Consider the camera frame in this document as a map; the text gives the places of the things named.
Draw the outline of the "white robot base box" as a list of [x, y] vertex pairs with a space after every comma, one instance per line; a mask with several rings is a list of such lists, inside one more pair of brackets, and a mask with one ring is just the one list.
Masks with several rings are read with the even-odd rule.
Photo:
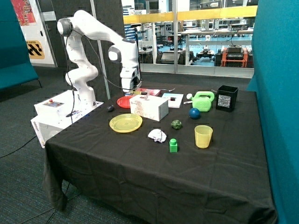
[[41, 147], [44, 148], [47, 140], [103, 104], [100, 101], [90, 103], [83, 103], [77, 91], [67, 90], [35, 104], [37, 116], [31, 119], [31, 124]]

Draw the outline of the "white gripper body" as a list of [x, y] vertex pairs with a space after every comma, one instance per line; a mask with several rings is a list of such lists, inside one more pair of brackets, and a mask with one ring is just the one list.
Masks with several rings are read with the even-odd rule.
[[141, 77], [137, 68], [122, 68], [120, 78], [123, 92], [129, 92], [141, 87]]

